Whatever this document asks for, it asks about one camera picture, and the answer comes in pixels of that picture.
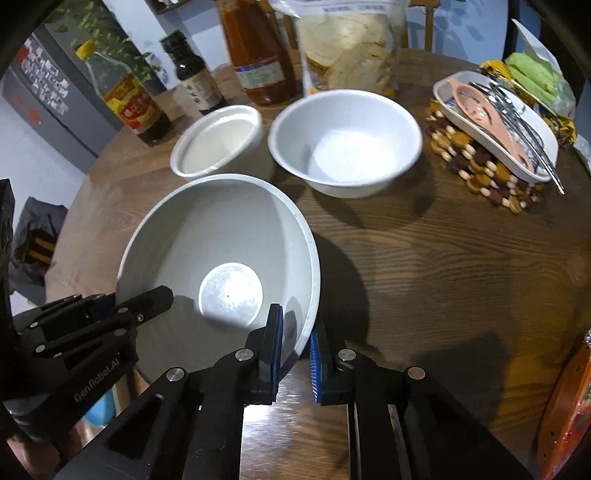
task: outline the sauce bottle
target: sauce bottle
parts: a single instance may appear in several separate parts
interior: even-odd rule
[[[178,79],[203,115],[228,105],[205,62],[191,50],[187,38],[179,30],[160,40],[160,43],[173,59]]]
[[[129,66],[97,51],[92,40],[83,43],[76,56],[86,62],[96,93],[140,140],[148,145],[162,140],[171,127],[170,119]]]
[[[269,105],[293,97],[293,65],[258,0],[216,0],[216,4],[230,59],[250,100]]]

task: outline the snack bag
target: snack bag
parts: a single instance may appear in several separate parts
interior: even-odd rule
[[[306,95],[356,89],[393,97],[408,0],[275,0],[296,17]]]

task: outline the dark glass bottle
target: dark glass bottle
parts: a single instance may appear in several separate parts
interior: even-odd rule
[[[205,61],[191,50],[187,38],[179,30],[160,40],[160,43],[173,59],[178,79],[203,115],[228,105]]]

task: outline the pink spoon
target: pink spoon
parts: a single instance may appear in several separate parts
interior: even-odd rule
[[[453,98],[458,108],[476,125],[495,137],[516,161],[533,173],[534,165],[531,159],[511,136],[499,113],[486,96],[474,87],[458,82],[455,78],[449,78],[447,81],[452,86]]]

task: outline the refrigerator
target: refrigerator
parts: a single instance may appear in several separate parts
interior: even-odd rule
[[[26,40],[5,74],[3,97],[84,173],[123,123],[96,94],[84,62],[45,26]]]

